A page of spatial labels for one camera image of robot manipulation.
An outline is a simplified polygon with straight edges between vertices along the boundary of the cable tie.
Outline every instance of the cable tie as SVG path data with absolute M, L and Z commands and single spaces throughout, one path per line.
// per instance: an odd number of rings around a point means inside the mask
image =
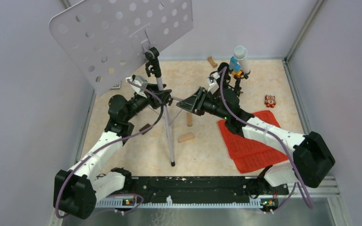
M 268 124 L 263 132 L 263 136 L 264 136 L 264 141 L 265 141 L 265 144 L 268 145 L 268 142 L 267 142 L 267 133 L 268 131 L 273 128 L 274 126 L 273 125 L 270 125 Z

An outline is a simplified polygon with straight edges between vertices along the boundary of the gray wall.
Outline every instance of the gray wall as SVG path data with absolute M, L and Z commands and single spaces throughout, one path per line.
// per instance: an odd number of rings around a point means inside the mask
M 0 1 L 0 226 L 47 225 L 92 87 L 49 33 L 59 1 Z
M 285 57 L 316 2 L 193 0 L 194 29 L 165 49 L 161 59 L 227 59 L 237 45 L 244 45 L 250 58 Z
M 291 62 L 313 130 L 336 159 L 354 225 L 362 225 L 362 1 L 328 0 Z

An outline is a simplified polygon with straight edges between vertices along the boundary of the white perforated panel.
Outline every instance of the white perforated panel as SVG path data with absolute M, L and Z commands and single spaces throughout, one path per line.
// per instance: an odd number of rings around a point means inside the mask
M 191 0 L 85 0 L 51 19 L 52 36 L 98 95 L 193 28 Z

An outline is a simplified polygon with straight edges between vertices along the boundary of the red cloth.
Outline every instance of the red cloth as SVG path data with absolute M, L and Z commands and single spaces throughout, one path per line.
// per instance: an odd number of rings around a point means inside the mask
M 259 119 L 280 127 L 271 111 L 265 110 L 253 113 Z M 230 158 L 234 160 L 235 166 L 240 173 L 248 173 L 288 160 L 288 157 L 255 140 L 246 139 L 234 135 L 224 125 L 225 120 L 218 121 L 221 135 L 228 149 Z

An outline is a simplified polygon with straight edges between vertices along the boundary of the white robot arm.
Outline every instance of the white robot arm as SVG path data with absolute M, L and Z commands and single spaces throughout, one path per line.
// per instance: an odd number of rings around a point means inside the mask
M 53 205 L 56 207 L 58 202 L 57 209 L 86 219 L 97 202 L 123 189 L 126 182 L 124 174 L 129 174 L 126 170 L 115 169 L 99 179 L 96 179 L 97 175 L 127 139 L 134 136 L 131 135 L 134 125 L 129 120 L 148 105 L 157 109 L 171 101 L 170 89 L 158 92 L 157 85 L 147 83 L 142 76 L 133 75 L 128 79 L 151 93 L 157 92 L 156 96 L 161 104 L 140 89 L 136 90 L 128 101 L 121 95 L 110 98 L 108 110 L 110 118 L 98 142 L 68 171 L 60 170 L 55 176 Z M 153 125 L 160 120 L 161 114 Z
M 121 139 L 121 137 L 119 137 L 114 132 L 103 132 L 98 142 L 91 148 L 88 153 L 86 153 L 81 161 L 83 161 L 88 156 L 91 157 L 74 173 L 74 175 L 80 177 L 86 175 L 87 179 L 93 181 L 92 188 L 94 191 L 96 191 L 96 202 L 99 202 L 109 194 L 122 189 L 124 186 L 125 176 L 118 172 L 109 172 L 103 178 L 95 180 L 97 178 L 97 175 L 102 171 L 103 166 L 106 164 L 109 158 L 123 146 L 123 143 L 116 142 L 103 148 L 96 154 L 94 154 L 93 152 L 98 148 L 102 147 L 103 145 L 119 139 Z M 74 170 L 76 166 L 77 164 L 72 166 L 69 170 Z
M 231 112 L 246 123 L 241 123 L 232 116 L 222 101 L 219 91 L 221 86 L 219 71 L 224 68 L 224 80 L 226 81 L 222 83 L 224 99 Z M 322 137 L 315 132 L 305 135 L 286 131 L 242 110 L 239 107 L 238 90 L 228 85 L 230 80 L 228 73 L 228 64 L 221 63 L 217 72 L 213 72 L 207 78 L 208 90 L 200 87 L 195 94 L 178 102 L 177 106 L 196 115 L 209 113 L 226 119 L 225 126 L 231 133 L 259 141 L 285 153 L 296 166 L 297 173 L 305 185 L 318 187 L 335 164 L 335 160 Z M 265 172 L 264 179 L 273 187 L 298 182 L 296 172 L 290 162 L 271 166 Z

